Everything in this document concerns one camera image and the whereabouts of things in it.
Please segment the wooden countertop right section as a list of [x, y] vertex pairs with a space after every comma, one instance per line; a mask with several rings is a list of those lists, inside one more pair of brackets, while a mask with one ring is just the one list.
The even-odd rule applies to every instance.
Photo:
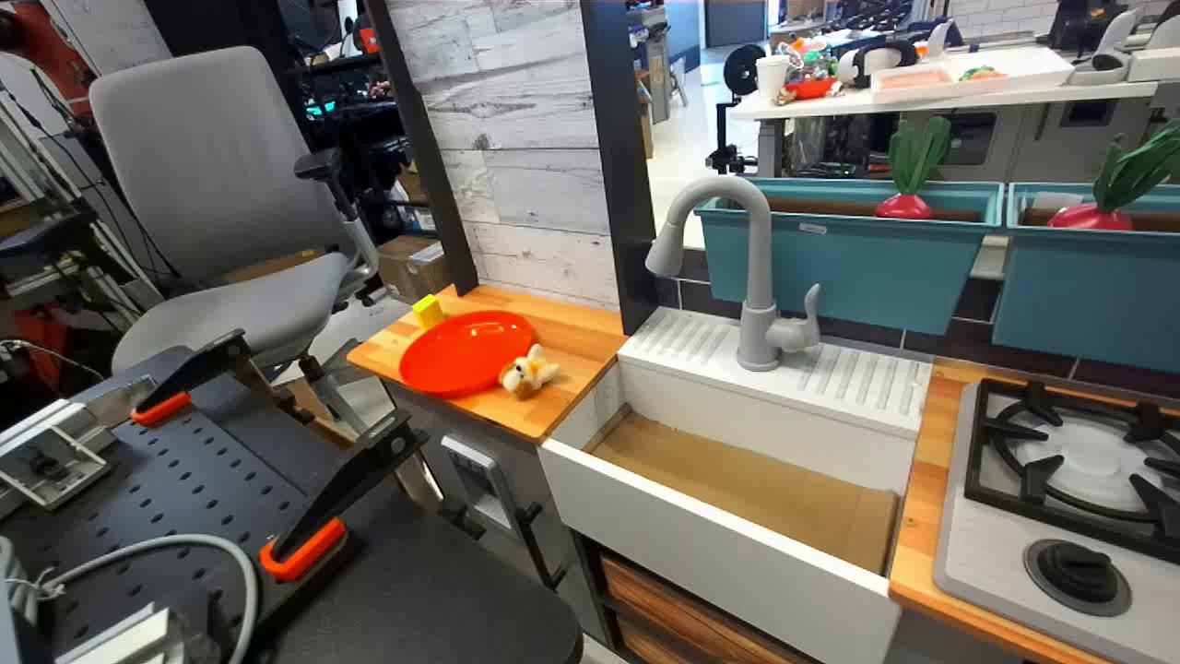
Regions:
[[889, 596], [926, 618], [999, 647], [1002, 654], [1034, 664], [1107, 664], [1088, 650], [1076, 650], [983, 606], [961, 601], [938, 588], [938, 545], [946, 490], [952, 477], [961, 399], [979, 380], [1018, 383], [1018, 372], [974, 361], [938, 361], [931, 372], [906, 490], [899, 497], [894, 535]]

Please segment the teal planter box left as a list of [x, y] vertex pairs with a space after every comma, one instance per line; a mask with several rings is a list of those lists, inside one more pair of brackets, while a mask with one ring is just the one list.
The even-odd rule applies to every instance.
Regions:
[[941, 335], [979, 263], [983, 241], [1002, 226], [996, 182], [935, 182], [919, 221], [878, 217], [889, 182], [755, 176], [772, 203], [772, 264], [782, 312], [796, 312], [812, 285], [820, 312]]

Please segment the grey kitchen faucet spout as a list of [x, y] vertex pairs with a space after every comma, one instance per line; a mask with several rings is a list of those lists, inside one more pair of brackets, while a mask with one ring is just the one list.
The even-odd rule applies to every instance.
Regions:
[[772, 203], [766, 194], [750, 185], [744, 176], [709, 174], [689, 182], [669, 208], [663, 226], [647, 254], [647, 268], [652, 276], [675, 276], [681, 264], [681, 236], [686, 217], [709, 194], [722, 194], [744, 209], [750, 227], [750, 276], [744, 276], [744, 301], [739, 318], [739, 366], [750, 372], [772, 372], [785, 356], [812, 355], [822, 340], [820, 332], [820, 295], [822, 288], [812, 285], [803, 292], [803, 312], [782, 318], [774, 295], [774, 249], [772, 249]]

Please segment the toy radish right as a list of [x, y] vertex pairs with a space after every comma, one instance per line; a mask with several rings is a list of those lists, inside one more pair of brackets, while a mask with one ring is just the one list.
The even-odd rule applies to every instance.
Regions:
[[1135, 147], [1115, 147], [1093, 182], [1093, 194], [1050, 213], [1050, 227], [1128, 227], [1128, 208], [1180, 171], [1180, 124], [1151, 131]]

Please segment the black stove grate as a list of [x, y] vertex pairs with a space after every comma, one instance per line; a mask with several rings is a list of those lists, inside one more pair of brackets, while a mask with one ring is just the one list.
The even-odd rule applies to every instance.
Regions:
[[965, 497], [1180, 561], [1177, 412], [999, 380], [972, 404]]

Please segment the toy radish left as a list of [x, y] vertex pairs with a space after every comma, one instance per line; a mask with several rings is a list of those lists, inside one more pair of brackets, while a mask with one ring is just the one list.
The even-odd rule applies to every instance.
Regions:
[[952, 144], [948, 118], [913, 118], [889, 136], [894, 190], [873, 208], [878, 217], [926, 217], [926, 182], [941, 171]]

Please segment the black perforated mounting board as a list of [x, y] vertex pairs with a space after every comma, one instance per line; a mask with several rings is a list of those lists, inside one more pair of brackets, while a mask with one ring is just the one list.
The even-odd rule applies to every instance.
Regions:
[[[105, 433], [109, 468], [58, 509], [35, 503], [3, 519], [29, 574], [68, 570], [154, 535], [222, 535], [249, 558], [289, 531], [342, 452], [256, 395], [217, 391], [158, 428]], [[83, 647], [143, 606], [171, 606], [234, 650], [244, 622], [239, 564], [213, 545], [165, 545], [76, 580], [42, 610], [52, 650]]]

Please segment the yellow toy block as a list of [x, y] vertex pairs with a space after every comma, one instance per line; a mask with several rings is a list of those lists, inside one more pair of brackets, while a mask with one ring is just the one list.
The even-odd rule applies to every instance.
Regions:
[[410, 310], [415, 310], [421, 327], [434, 327], [434, 323], [447, 320], [438, 295], [421, 295]]

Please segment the teal planter box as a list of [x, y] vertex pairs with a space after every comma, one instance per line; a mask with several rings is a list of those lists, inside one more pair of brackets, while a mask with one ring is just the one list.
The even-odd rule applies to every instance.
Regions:
[[878, 217], [889, 182], [755, 176], [772, 203], [772, 264], [782, 312], [796, 312], [812, 285], [820, 312], [941, 335], [979, 263], [983, 241], [1002, 226], [996, 182], [935, 182], [919, 221]]
[[1134, 227], [1050, 227], [1081, 203], [1081, 182], [1006, 188], [1006, 263], [992, 340], [1134, 367], [1180, 367], [1180, 188], [1161, 185], [1128, 208]]

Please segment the black orange clamp rear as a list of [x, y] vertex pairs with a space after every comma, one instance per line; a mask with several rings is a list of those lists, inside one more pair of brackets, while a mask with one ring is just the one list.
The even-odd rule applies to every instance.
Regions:
[[207, 344], [186, 356], [171, 375], [163, 375], [135, 408], [131, 420], [139, 428], [158, 428], [191, 404], [191, 391], [239, 367], [253, 356], [253, 344], [239, 332]]

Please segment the white background table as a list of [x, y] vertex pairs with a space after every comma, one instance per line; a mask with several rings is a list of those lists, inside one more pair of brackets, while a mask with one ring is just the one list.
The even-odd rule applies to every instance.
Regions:
[[1115, 144], [1149, 136], [1160, 92], [1160, 78], [1135, 78], [1128, 67], [1076, 71], [1050, 48], [999, 48], [882, 71], [866, 87], [822, 99], [744, 99], [739, 115], [760, 124], [764, 154], [774, 154], [774, 131], [820, 118], [992, 115], [984, 158], [961, 163], [954, 176], [1081, 182]]

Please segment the cream toy food piece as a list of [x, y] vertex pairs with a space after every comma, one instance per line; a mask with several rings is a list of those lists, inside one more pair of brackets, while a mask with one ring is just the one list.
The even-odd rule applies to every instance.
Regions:
[[548, 383], [561, 375], [561, 366], [543, 355], [543, 348], [530, 348], [529, 355], [512, 356], [508, 367], [498, 375], [501, 391], [512, 399], [530, 399]]

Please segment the black orange clamp front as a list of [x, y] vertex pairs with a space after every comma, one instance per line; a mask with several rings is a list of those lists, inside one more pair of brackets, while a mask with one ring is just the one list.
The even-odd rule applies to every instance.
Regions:
[[426, 445], [426, 435], [410, 425], [407, 412], [378, 420], [299, 514], [299, 519], [272, 535], [257, 548], [257, 568], [272, 583], [302, 583], [316, 564], [326, 564], [346, 538], [350, 527], [342, 514], [364, 497], [379, 481], [386, 481], [407, 458]]

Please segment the grey toy stove top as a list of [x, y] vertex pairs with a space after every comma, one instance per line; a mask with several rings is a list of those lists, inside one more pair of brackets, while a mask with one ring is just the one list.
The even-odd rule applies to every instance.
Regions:
[[[1093, 535], [1061, 531], [962, 494], [972, 451], [972, 399], [962, 391], [946, 522], [938, 545], [938, 588], [988, 612], [1047, 631], [1120, 664], [1180, 664], [1180, 561], [1149, 558]], [[1034, 588], [1021, 552], [1040, 538], [1066, 538], [1107, 552], [1134, 588], [1120, 616], [1085, 616]]]

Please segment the white toy sink basin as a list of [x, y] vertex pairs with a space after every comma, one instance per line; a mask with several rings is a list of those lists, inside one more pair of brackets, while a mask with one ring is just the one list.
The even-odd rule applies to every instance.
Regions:
[[822, 664], [882, 664], [935, 366], [828, 344], [772, 372], [661, 310], [539, 445], [563, 527]]

